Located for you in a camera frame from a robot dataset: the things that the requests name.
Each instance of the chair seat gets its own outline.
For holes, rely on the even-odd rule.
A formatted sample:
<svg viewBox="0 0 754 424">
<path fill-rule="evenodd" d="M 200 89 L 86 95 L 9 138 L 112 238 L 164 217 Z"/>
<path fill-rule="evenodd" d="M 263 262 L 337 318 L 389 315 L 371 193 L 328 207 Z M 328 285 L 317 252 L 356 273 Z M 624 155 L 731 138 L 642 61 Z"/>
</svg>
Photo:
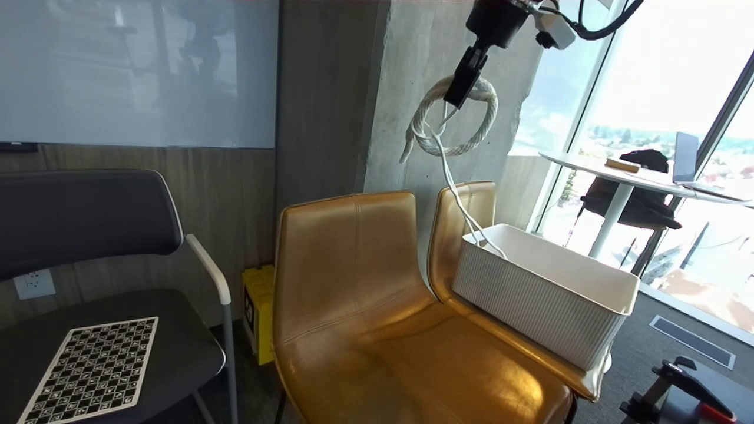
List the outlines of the chair seat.
<svg viewBox="0 0 754 424">
<path fill-rule="evenodd" d="M 92 423 L 144 423 L 187 399 L 224 368 L 224 352 L 178 290 L 88 303 L 0 333 L 0 423 L 17 423 L 70 328 L 159 315 L 140 406 Z"/>
<path fill-rule="evenodd" d="M 346 335 L 345 323 L 300 339 L 288 391 L 313 424 L 563 423 L 563 383 L 449 308 Z"/>
</svg>

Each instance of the chair armrest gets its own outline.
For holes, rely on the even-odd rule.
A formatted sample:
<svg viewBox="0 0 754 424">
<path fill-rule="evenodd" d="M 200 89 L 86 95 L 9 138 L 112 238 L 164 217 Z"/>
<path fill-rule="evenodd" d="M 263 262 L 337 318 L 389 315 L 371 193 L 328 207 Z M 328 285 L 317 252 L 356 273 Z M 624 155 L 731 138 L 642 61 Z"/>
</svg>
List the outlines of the chair armrest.
<svg viewBox="0 0 754 424">
<path fill-rule="evenodd" d="M 204 248 L 204 242 L 194 237 L 187 234 L 187 242 L 191 246 L 191 250 L 195 252 L 198 262 L 206 266 L 206 272 L 209 273 L 220 304 L 222 307 L 231 307 L 231 290 L 230 290 L 230 280 L 227 277 L 220 272 L 220 266 L 214 265 L 214 259 L 209 257 L 209 252 Z"/>
</svg>

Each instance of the wooden panel wall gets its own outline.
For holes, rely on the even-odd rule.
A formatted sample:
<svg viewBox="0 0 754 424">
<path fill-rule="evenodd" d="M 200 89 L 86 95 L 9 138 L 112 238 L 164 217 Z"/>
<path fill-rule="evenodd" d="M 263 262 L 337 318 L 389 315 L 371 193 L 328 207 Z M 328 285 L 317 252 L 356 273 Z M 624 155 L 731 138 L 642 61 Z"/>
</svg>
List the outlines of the wooden panel wall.
<svg viewBox="0 0 754 424">
<path fill-rule="evenodd" d="M 241 313 L 241 272 L 274 262 L 275 151 L 43 146 L 32 155 L 0 155 L 0 173 L 79 167 L 164 173 L 187 234 L 195 234 L 217 259 L 231 282 L 235 313 Z M 32 303 L 19 303 L 14 285 L 0 282 L 0 328 L 134 288 L 182 288 L 208 325 L 220 323 L 214 290 L 187 248 L 175 262 L 164 257 L 107 259 L 60 266 L 52 268 L 52 277 L 58 297 Z"/>
</svg>

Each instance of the table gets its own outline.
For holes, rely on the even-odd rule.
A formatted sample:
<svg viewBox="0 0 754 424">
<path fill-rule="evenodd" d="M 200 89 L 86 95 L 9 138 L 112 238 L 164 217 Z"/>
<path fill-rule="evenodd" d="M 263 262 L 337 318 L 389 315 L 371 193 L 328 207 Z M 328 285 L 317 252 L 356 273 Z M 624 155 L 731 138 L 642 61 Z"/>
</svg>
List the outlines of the table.
<svg viewBox="0 0 754 424">
<path fill-rule="evenodd" d="M 603 178 L 603 179 L 610 179 L 610 182 L 618 182 L 618 191 L 608 206 L 608 213 L 603 217 L 603 224 L 589 248 L 589 257 L 598 257 L 612 226 L 618 224 L 623 209 L 627 207 L 635 188 L 649 188 L 649 191 L 663 191 L 663 193 L 672 193 L 672 197 L 678 197 L 678 198 L 701 198 L 701 201 L 711 201 L 711 204 L 733 204 L 733 201 L 726 201 L 726 198 L 716 198 L 716 197 L 705 197 L 701 191 L 689 191 L 684 186 L 677 186 L 669 182 L 669 174 L 665 173 L 654 173 L 654 171 L 638 171 L 638 173 L 624 173 L 624 171 L 612 171 L 612 167 L 607 167 L 603 162 L 598 160 L 589 160 L 589 158 L 581 158 L 581 155 L 551 155 L 551 154 L 539 154 L 543 158 L 562 166 L 562 167 L 572 167 L 572 171 L 585 171 L 585 173 L 592 173 L 596 178 Z"/>
</svg>

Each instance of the floor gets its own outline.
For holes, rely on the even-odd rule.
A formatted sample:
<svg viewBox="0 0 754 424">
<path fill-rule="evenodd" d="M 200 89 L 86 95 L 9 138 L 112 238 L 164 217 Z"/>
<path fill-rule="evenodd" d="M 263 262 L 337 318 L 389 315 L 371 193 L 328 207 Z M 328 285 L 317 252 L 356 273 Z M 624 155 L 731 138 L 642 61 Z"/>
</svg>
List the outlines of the floor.
<svg viewBox="0 0 754 424">
<path fill-rule="evenodd" d="M 654 331 L 649 323 L 656 315 L 665 315 L 687 331 L 715 341 L 735 354 L 735 368 L 726 371 L 693 350 L 678 345 Z M 654 383 L 654 368 L 663 361 L 675 361 L 677 356 L 689 356 L 720 376 L 726 376 L 741 385 L 754 383 L 754 350 L 729 335 L 693 321 L 668 304 L 642 295 L 632 318 L 623 325 L 612 345 L 612 368 L 607 376 L 603 393 L 598 403 L 581 403 L 576 424 L 610 424 L 623 423 L 621 403 L 630 401 L 635 391 L 644 393 Z M 227 423 L 227 388 L 224 376 L 204 388 L 204 399 L 214 412 L 217 423 Z M 272 366 L 258 368 L 246 345 L 246 335 L 238 331 L 238 391 L 241 391 L 241 423 L 274 424 L 281 401 L 281 385 Z M 182 403 L 175 410 L 152 419 L 148 424 L 200 424 L 198 407 L 194 403 Z M 290 407 L 283 410 L 286 424 L 300 423 Z"/>
</svg>

